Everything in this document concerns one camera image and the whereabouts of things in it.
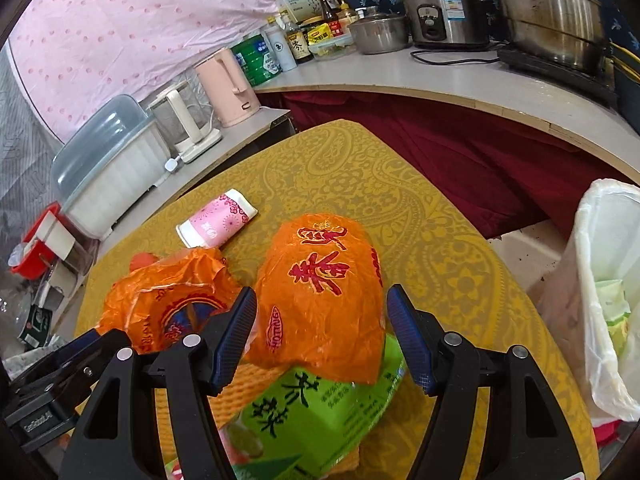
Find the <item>pink paper cup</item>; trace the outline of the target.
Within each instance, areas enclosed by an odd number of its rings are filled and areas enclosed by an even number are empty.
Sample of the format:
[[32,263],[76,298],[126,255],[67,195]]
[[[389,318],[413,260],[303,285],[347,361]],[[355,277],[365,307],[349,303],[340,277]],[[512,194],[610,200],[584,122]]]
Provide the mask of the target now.
[[235,188],[222,193],[176,226],[187,248],[221,248],[257,216],[257,209]]

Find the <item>white bottle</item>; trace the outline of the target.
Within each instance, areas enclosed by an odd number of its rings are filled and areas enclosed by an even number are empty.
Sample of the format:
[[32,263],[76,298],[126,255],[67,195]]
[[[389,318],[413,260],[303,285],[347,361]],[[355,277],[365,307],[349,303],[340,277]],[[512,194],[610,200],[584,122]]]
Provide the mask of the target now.
[[267,25],[264,27],[264,34],[269,41],[271,50],[273,50],[282,72],[295,70],[297,62],[295,61],[294,55],[292,55],[291,49],[288,46],[288,40],[286,40],[283,29],[278,25],[273,16],[267,18]]

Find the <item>white lidded container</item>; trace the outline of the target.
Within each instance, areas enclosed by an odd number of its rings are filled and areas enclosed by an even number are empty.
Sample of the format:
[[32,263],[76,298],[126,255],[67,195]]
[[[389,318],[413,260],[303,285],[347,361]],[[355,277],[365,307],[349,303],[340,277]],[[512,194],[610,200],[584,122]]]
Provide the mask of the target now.
[[67,259],[76,242],[73,234],[51,211],[48,211],[39,222],[36,237],[62,260]]

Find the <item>large steel steamer pot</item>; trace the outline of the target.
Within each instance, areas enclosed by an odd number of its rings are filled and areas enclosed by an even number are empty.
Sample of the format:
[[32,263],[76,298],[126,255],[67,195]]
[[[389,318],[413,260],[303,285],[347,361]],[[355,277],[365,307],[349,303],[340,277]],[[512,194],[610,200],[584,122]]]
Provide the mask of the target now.
[[513,43],[574,70],[594,72],[606,47],[600,0],[500,0]]

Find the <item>soy sauce bottle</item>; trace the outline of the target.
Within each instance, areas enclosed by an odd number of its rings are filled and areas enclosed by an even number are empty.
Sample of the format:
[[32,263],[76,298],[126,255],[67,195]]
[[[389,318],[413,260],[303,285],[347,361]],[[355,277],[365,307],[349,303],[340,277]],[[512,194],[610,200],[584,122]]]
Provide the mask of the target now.
[[288,45],[296,63],[303,64],[312,61],[314,55],[309,50],[303,31],[291,20],[288,12],[281,11],[280,18],[284,26],[286,40],[288,40]]

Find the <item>orange snack wrapper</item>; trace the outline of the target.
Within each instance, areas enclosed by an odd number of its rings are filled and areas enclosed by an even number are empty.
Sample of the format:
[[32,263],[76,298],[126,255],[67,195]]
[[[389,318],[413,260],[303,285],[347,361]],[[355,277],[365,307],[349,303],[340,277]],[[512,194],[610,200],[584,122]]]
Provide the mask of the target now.
[[[229,311],[240,289],[219,249],[183,249],[117,281],[96,330],[122,330],[140,353],[165,350]],[[385,338],[383,282],[378,253],[360,223],[303,214],[282,224],[254,291],[248,362],[298,365],[334,382],[376,382]]]

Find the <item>red plastic basket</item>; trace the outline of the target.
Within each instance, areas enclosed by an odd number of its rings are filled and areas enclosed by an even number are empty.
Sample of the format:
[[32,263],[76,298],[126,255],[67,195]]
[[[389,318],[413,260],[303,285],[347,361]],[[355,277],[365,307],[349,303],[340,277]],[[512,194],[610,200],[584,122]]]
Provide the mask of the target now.
[[13,249],[8,260],[12,273],[26,278],[26,280],[35,281],[41,278],[54,263],[56,255],[37,237],[36,232],[48,212],[57,216],[60,210],[59,203],[50,203]]

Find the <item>black induction cooker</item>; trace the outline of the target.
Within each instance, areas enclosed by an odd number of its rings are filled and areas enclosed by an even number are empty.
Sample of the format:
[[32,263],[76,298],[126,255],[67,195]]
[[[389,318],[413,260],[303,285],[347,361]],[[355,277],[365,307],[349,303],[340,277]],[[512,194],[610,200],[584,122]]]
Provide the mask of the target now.
[[511,70],[553,82],[612,110],[618,110],[618,97],[610,68],[600,65],[595,70],[584,72],[514,47],[502,47],[497,55]]

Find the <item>blue yellow basin stack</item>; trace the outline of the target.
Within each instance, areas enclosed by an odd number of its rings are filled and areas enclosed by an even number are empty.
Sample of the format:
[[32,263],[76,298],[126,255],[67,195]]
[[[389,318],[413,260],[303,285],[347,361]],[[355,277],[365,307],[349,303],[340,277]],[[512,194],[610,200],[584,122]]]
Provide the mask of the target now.
[[640,64],[637,55],[611,44],[618,111],[636,133],[640,133]]

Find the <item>white carton box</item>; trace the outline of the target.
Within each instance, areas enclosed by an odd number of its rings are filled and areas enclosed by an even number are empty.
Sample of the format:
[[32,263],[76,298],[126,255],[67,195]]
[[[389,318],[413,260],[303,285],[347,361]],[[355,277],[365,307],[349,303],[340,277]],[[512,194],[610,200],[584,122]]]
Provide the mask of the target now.
[[281,11],[288,12],[296,24],[322,15],[318,0],[277,0],[277,4]]

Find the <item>pink electric kettle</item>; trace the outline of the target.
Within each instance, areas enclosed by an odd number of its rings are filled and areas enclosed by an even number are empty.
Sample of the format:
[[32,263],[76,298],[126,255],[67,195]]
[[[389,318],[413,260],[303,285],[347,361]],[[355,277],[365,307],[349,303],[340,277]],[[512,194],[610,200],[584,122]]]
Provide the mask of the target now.
[[244,122],[260,110],[253,87],[230,49],[219,49],[194,70],[224,128]]

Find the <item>white glass kettle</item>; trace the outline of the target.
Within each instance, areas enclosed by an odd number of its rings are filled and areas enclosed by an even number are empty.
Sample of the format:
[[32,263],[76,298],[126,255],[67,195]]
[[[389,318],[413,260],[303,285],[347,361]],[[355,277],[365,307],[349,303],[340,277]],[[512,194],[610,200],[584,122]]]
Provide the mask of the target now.
[[215,116],[206,113],[187,81],[162,90],[146,108],[180,159],[190,164],[222,140]]

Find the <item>white lined trash bin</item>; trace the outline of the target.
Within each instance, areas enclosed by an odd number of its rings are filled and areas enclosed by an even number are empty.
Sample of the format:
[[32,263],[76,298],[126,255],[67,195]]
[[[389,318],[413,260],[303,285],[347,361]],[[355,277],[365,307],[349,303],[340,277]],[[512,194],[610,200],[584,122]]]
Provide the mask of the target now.
[[593,426],[639,419],[639,189],[595,180],[537,310]]

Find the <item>red plastic bag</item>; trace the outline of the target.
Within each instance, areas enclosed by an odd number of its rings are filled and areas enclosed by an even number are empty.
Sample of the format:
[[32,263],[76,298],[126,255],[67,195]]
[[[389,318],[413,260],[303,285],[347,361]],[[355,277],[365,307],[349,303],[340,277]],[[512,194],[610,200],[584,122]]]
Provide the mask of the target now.
[[129,271],[134,272],[156,263],[160,258],[150,252],[139,252],[131,257]]

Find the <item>white dish rack box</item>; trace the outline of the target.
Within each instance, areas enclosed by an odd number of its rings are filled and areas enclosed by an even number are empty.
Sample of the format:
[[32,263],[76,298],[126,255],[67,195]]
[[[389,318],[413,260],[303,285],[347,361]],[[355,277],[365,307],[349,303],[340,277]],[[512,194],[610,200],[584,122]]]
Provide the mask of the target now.
[[55,155],[51,180],[62,213],[85,236],[112,226],[166,178],[170,149],[156,120],[126,94],[93,114]]

